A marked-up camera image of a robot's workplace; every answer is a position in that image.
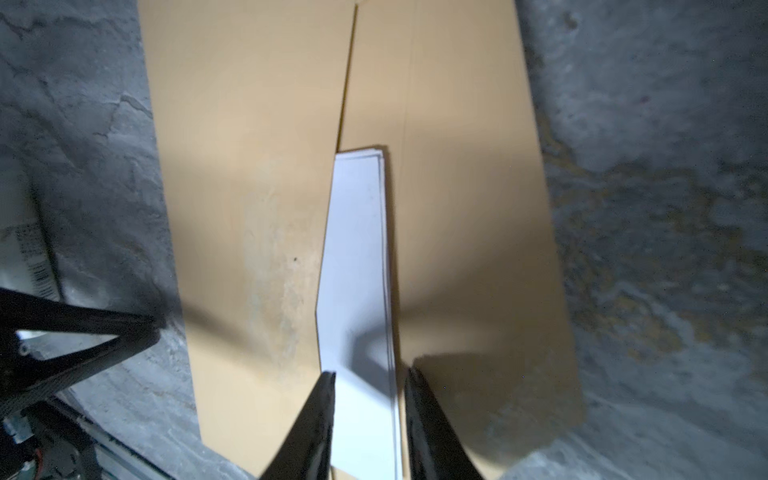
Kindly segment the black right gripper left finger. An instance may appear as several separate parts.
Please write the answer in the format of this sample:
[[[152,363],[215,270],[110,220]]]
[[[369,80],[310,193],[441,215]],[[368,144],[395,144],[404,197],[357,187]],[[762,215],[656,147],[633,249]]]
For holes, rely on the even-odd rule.
[[[272,462],[267,479],[325,480],[330,476],[336,373],[323,371]]]

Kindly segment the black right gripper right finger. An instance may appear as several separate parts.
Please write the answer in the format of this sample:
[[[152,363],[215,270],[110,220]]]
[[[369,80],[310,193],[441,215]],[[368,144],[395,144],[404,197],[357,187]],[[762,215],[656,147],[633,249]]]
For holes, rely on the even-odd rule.
[[[407,372],[404,386],[412,479],[482,479],[423,374]]]

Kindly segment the white paper letter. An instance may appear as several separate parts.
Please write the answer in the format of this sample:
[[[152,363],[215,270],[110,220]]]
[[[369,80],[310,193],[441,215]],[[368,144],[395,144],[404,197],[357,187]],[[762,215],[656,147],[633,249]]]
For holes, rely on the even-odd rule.
[[[335,157],[316,320],[321,366],[336,374],[332,466],[356,479],[401,478],[385,158],[379,149]]]

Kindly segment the brown paper envelope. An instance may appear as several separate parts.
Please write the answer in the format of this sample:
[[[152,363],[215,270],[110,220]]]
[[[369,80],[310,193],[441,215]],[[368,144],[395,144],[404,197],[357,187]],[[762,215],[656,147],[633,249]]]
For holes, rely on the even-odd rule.
[[[204,444],[252,474],[319,373],[334,155],[385,150],[400,362],[489,479],[584,420],[516,5],[138,5]]]

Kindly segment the white glue stick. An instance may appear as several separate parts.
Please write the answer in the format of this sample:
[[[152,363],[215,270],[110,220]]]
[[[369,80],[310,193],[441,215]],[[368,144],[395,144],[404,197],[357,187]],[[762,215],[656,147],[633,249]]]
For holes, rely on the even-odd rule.
[[[1,287],[61,299],[28,179],[12,168],[1,171]]]

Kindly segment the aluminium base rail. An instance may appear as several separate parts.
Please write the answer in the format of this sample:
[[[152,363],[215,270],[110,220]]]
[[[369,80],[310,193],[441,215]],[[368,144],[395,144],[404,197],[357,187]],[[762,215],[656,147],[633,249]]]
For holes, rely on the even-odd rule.
[[[48,404],[66,419],[64,425],[84,440],[85,458],[99,467],[102,479],[172,479],[155,463],[62,400],[54,397]]]

